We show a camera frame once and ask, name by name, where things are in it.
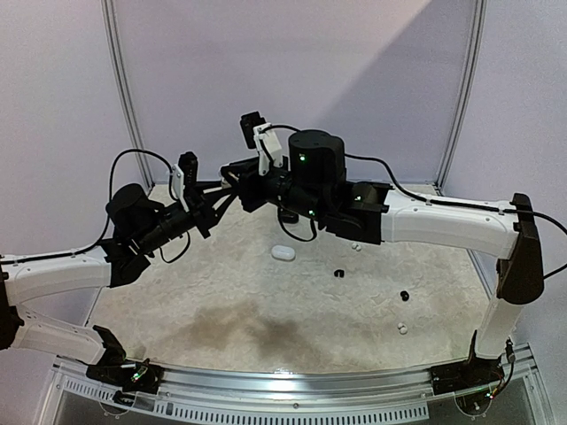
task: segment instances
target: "white oval object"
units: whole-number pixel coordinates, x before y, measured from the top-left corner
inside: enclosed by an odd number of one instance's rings
[[[295,250],[289,246],[276,245],[272,248],[272,257],[282,261],[293,261],[295,259]]]

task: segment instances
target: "table surface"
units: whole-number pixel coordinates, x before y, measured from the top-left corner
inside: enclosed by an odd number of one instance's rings
[[[171,202],[166,186],[151,198]],[[307,220],[288,226],[309,235]],[[133,359],[249,372],[362,372],[466,357],[488,305],[465,250],[361,243],[355,251],[324,232],[300,243],[279,228],[273,205],[250,214],[238,201],[211,233],[204,240],[191,230],[191,247],[177,262],[153,259],[137,282],[103,289],[89,323],[110,328]],[[166,259],[185,241],[164,247]],[[297,258],[273,259],[276,244],[291,246]],[[333,275],[339,268],[343,279]]]

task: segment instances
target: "stained surface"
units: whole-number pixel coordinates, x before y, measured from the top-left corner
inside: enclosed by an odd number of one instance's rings
[[[152,197],[170,202],[166,187]],[[306,220],[289,229],[309,235]],[[184,244],[167,246],[166,259]],[[276,244],[297,258],[272,259]],[[210,238],[191,231],[189,251],[173,265],[155,259],[136,283],[104,289],[90,323],[110,328],[129,357],[187,367],[336,373],[466,356],[488,304],[466,251],[351,245],[326,233],[295,242],[275,207],[249,214],[235,202]],[[338,268],[343,279],[333,275]]]

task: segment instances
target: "white wall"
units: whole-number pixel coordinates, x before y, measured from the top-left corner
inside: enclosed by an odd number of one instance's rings
[[[387,159],[403,181],[435,180],[473,9],[470,0],[116,2],[145,146],[172,162],[194,150],[208,179],[252,156],[238,122],[259,110],[341,135],[347,151]],[[347,166],[352,178],[385,177],[375,164]]]
[[[0,252],[93,242],[105,222],[108,173],[129,137],[97,1],[0,3]],[[116,187],[139,181],[133,158]],[[84,320],[94,292],[34,302]],[[0,423],[33,423],[53,357],[0,352]]]
[[[478,68],[446,193],[480,199],[528,194],[567,223],[567,3],[488,2]],[[538,221],[545,269],[567,261],[567,237]],[[483,257],[494,272],[494,260]],[[525,308],[529,341],[557,423],[567,423],[567,273]]]

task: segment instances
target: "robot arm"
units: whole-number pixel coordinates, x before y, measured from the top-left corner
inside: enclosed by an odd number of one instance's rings
[[[77,327],[27,309],[22,303],[78,288],[116,287],[134,282],[150,265],[153,252],[191,228],[204,238],[239,197],[251,213],[266,203],[316,221],[320,230],[366,243],[412,241],[444,244],[499,258],[497,290],[465,361],[431,369],[436,393],[469,388],[502,375],[500,356],[523,305],[543,291],[540,240],[527,196],[484,203],[444,197],[425,202],[393,190],[390,184],[349,182],[343,141],[318,130],[290,137],[288,158],[276,133],[258,113],[243,117],[248,146],[258,157],[221,169],[221,182],[197,182],[191,152],[175,166],[168,206],[151,201],[139,185],[120,189],[106,206],[114,223],[111,239],[80,255],[29,261],[9,257],[0,279],[0,349],[31,348],[78,359],[88,377],[124,390],[156,392],[163,369],[148,361],[126,360],[105,328]],[[457,204],[484,205],[488,210]]]

